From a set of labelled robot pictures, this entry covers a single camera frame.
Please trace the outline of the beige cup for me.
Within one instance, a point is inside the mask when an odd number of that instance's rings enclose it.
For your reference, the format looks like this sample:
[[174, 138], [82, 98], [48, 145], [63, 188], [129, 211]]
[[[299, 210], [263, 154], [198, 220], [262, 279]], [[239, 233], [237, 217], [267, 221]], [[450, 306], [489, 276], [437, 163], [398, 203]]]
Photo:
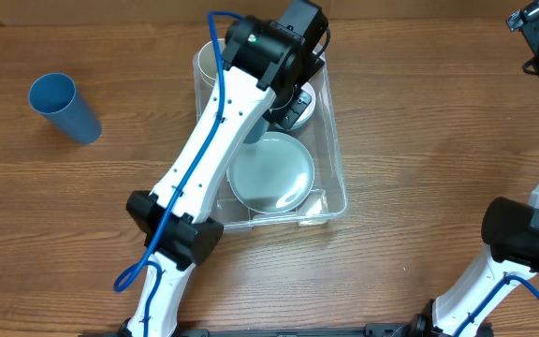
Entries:
[[217, 64], [212, 41], [207, 42], [195, 56], [195, 71], [207, 86], [214, 86], [217, 76]]

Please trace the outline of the grey plate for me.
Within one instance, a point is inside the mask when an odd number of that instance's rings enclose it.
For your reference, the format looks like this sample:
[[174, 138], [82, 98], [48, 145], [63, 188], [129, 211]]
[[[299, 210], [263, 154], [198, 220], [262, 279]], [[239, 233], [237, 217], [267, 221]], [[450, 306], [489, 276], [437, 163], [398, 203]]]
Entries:
[[315, 167], [309, 150], [296, 138], [268, 132], [234, 155], [226, 177], [233, 194], [252, 211], [289, 212], [310, 195]]

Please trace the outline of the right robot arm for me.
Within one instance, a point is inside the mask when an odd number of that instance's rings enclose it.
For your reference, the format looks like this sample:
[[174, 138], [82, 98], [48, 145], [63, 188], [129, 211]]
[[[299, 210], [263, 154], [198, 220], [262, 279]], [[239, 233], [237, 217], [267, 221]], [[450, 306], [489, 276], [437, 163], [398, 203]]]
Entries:
[[[539, 0], [508, 17], [507, 26], [519, 31], [532, 51], [522, 70], [539, 79]], [[490, 202], [481, 226], [483, 246], [455, 284], [430, 300], [399, 336], [489, 336], [483, 323], [517, 286], [536, 299], [530, 280], [539, 274], [539, 184], [527, 203], [498, 197]]]

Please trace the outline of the pink bowl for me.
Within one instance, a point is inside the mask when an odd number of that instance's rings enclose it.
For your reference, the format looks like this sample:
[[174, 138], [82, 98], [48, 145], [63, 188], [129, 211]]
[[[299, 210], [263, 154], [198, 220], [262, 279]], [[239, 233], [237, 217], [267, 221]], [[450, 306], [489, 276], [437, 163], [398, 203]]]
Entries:
[[313, 116], [313, 112], [316, 105], [316, 93], [314, 88], [309, 82], [306, 82], [301, 90], [310, 98], [309, 104], [304, 109], [303, 113], [299, 116], [297, 121], [292, 126], [293, 129], [298, 129], [303, 127]]

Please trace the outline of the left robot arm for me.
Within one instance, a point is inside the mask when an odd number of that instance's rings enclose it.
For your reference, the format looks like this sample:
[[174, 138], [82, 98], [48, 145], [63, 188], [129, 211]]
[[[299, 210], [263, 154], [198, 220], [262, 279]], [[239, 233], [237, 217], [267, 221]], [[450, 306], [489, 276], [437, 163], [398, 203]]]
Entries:
[[220, 40], [207, 15], [215, 83], [181, 153], [151, 191], [133, 192], [126, 209], [145, 232], [142, 258], [116, 279], [116, 292], [146, 274], [137, 310], [120, 336], [171, 336], [190, 275], [223, 235], [211, 219], [211, 204], [234, 153], [260, 120], [289, 127], [299, 112], [290, 100], [324, 65], [328, 19], [311, 1], [293, 1], [277, 21], [232, 13]]

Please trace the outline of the dark blue cup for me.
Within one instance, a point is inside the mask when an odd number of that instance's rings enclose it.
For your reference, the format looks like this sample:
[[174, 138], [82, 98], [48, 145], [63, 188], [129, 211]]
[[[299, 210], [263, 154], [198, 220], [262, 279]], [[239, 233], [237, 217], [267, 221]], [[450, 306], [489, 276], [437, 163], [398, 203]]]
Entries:
[[270, 123], [264, 118], [259, 118], [243, 140], [244, 144], [254, 144], [261, 140], [269, 129]]
[[95, 113], [64, 73], [38, 78], [30, 87], [28, 101], [33, 110], [79, 144], [91, 144], [102, 134]]

